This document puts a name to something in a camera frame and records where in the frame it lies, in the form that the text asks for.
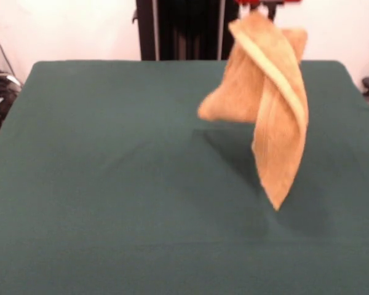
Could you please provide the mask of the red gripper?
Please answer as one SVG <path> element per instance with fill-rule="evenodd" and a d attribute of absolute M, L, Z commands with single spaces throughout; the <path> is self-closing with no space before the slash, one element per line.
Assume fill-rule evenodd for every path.
<path fill-rule="evenodd" d="M 268 8 L 268 19 L 274 20 L 277 11 L 277 5 L 282 5 L 285 3 L 298 3 L 301 0 L 235 0 L 241 5 L 242 13 L 250 13 L 253 10 L 253 6 L 257 5 L 267 5 Z"/>

